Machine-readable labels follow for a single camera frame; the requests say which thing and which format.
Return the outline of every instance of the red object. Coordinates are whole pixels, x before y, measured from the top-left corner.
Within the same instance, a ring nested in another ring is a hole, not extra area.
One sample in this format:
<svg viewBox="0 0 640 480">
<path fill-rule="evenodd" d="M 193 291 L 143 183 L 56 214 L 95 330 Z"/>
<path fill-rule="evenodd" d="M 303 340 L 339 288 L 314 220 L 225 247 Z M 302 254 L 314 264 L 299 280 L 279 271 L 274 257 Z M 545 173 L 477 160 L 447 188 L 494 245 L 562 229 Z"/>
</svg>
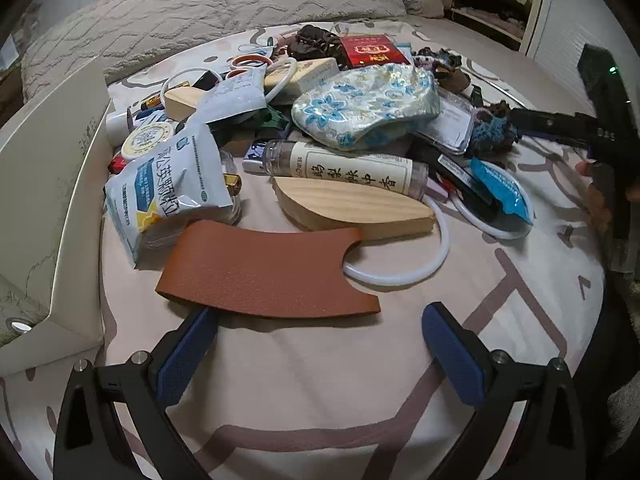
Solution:
<svg viewBox="0 0 640 480">
<path fill-rule="evenodd" d="M 409 63 L 402 52 L 384 34 L 340 38 L 351 68 L 385 63 Z"/>
<path fill-rule="evenodd" d="M 457 193 L 457 194 L 458 194 L 458 196 L 459 196 L 460 198 L 462 198 L 462 195 L 460 195 L 460 190 L 456 187 L 456 185 L 455 185 L 452 181 L 450 181 L 450 180 L 449 180 L 449 179 L 447 179 L 447 178 L 444 178 L 444 177 L 443 177 L 441 174 L 439 174 L 439 173 L 438 173 L 437 175 L 438 175 L 438 178 L 440 179 L 440 185 L 441 185 L 441 186 L 442 186 L 446 191 L 449 191 L 449 192 L 453 191 L 453 192 Z"/>
<path fill-rule="evenodd" d="M 122 158 L 120 154 L 113 157 L 109 163 L 109 172 L 113 174 L 119 174 L 127 165 L 127 161 Z"/>
</svg>

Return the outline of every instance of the blue floral pouch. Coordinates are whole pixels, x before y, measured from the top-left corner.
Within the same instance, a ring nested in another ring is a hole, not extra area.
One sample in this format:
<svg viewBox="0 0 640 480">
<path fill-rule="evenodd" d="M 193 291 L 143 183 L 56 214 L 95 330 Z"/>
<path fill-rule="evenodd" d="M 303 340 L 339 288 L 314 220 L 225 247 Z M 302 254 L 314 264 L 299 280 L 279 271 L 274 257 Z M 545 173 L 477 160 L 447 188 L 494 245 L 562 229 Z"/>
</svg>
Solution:
<svg viewBox="0 0 640 480">
<path fill-rule="evenodd" d="M 325 146 L 344 151 L 382 146 L 439 113 L 433 74 L 396 63 L 340 72 L 291 107 L 296 126 Z"/>
</svg>

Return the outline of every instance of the hand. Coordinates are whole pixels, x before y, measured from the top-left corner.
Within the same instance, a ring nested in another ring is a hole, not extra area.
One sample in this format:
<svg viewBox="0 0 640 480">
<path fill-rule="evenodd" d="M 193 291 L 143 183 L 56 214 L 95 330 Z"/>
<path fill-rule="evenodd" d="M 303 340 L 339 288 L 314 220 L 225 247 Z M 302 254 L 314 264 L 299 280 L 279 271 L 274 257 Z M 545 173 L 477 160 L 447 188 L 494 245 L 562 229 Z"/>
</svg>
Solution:
<svg viewBox="0 0 640 480">
<path fill-rule="evenodd" d="M 592 163 L 584 160 L 575 165 L 575 171 L 582 176 L 591 176 L 592 170 Z M 636 182 L 626 190 L 625 194 L 629 202 L 640 202 L 640 184 Z M 589 184 L 587 188 L 587 211 L 591 225 L 598 232 L 606 231 L 613 216 L 606 207 L 604 195 L 593 184 Z"/>
</svg>

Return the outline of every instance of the bed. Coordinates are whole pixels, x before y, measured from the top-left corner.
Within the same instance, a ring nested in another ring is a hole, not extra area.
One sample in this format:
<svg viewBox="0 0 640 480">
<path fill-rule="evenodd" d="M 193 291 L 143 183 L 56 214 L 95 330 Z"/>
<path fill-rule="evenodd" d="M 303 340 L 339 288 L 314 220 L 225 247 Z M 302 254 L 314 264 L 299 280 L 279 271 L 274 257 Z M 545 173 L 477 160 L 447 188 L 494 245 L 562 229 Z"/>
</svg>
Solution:
<svg viewBox="0 0 640 480">
<path fill-rule="evenodd" d="M 414 49 L 446 46 L 490 101 L 573 112 L 579 106 L 529 60 L 453 23 L 405 17 L 315 22 L 339 34 L 388 34 Z M 263 43 L 290 25 L 252 28 L 169 57 L 110 85 L 117 108 L 136 105 L 165 78 L 188 66 L 215 66 L 238 45 Z M 572 169 L 577 153 L 523 140 L 509 170 L 532 196 L 534 228 L 521 241 L 499 242 L 444 205 L 452 247 L 431 278 L 376 294 L 382 312 L 367 319 L 286 321 L 223 316 L 215 345 L 181 402 L 168 414 L 200 464 L 217 479 L 418 479 L 435 468 L 472 410 L 460 403 L 429 354 L 420 315 L 442 301 L 490 348 L 545 364 L 562 356 L 575 372 L 600 313 L 604 272 L 586 226 L 584 183 Z M 242 174 L 247 229 L 297 228 L 279 209 L 264 176 Z M 367 246 L 350 258 L 369 270 L 420 265 L 437 236 Z M 132 269 L 111 221 L 101 240 L 105 343 L 82 354 L 96 364 L 123 362 L 150 350 L 187 313 L 154 292 L 160 270 Z M 0 380 L 0 422 L 39 478 L 51 478 L 57 417 L 69 370 L 80 356 Z M 500 465 L 522 406 L 516 406 L 484 471 Z M 126 410 L 119 411 L 144 474 L 157 478 Z"/>
</svg>

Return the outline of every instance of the wooden block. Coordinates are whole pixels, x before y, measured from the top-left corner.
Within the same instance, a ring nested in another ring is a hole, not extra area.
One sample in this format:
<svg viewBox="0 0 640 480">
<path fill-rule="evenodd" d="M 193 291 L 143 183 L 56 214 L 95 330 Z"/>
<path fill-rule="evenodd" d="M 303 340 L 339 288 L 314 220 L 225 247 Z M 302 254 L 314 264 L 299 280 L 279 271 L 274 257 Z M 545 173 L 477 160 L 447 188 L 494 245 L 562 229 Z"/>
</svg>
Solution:
<svg viewBox="0 0 640 480">
<path fill-rule="evenodd" d="M 349 182 L 277 176 L 282 210 L 311 231 L 356 227 L 363 240 L 429 233 L 433 211 L 413 198 Z"/>
<path fill-rule="evenodd" d="M 183 121 L 196 111 L 204 90 L 193 86 L 181 86 L 164 93 L 164 112 L 174 121 Z"/>
</svg>

